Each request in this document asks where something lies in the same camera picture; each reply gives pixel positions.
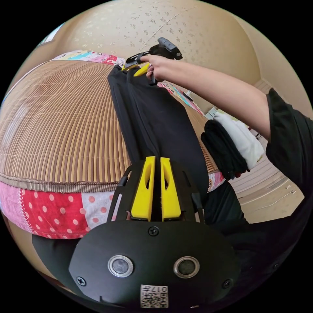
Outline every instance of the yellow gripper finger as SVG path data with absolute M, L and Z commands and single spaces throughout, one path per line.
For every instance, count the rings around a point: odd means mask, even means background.
M 181 215 L 174 176 L 169 158 L 161 158 L 162 220 L 176 219 Z
M 135 219 L 151 220 L 155 167 L 156 157 L 147 157 L 131 209 Z

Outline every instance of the polka dot fabric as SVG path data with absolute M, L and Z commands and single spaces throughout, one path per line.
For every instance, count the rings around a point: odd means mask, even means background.
M 47 193 L 0 183 L 2 213 L 27 232 L 50 239 L 82 238 L 106 223 L 113 194 Z

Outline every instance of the beige wall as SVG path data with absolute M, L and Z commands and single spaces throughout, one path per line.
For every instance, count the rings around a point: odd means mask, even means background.
M 157 44 L 159 37 L 177 44 L 182 61 L 251 84 L 260 79 L 250 40 L 226 11 L 196 0 L 115 0 L 67 22 L 53 42 L 38 47 L 29 56 L 14 81 L 63 52 L 94 50 L 127 58 Z
M 261 78 L 304 115 L 313 118 L 313 110 L 306 91 L 283 54 L 261 32 L 249 23 L 235 17 L 247 33 L 257 55 Z

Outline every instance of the white towel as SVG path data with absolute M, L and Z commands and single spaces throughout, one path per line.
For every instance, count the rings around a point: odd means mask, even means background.
M 213 119 L 228 132 L 239 153 L 247 162 L 248 169 L 254 168 L 264 154 L 264 149 L 245 124 L 241 121 L 232 120 L 228 114 L 219 112 L 215 114 Z

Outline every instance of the folded clothes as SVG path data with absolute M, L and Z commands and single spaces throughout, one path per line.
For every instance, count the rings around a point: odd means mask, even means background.
M 208 120 L 201 140 L 226 180 L 234 179 L 235 173 L 237 175 L 249 171 L 245 159 L 219 122 Z
M 219 122 L 228 132 L 237 150 L 245 159 L 248 169 L 254 168 L 264 154 L 260 142 L 251 134 L 243 122 L 232 120 L 228 114 L 217 112 L 214 120 Z

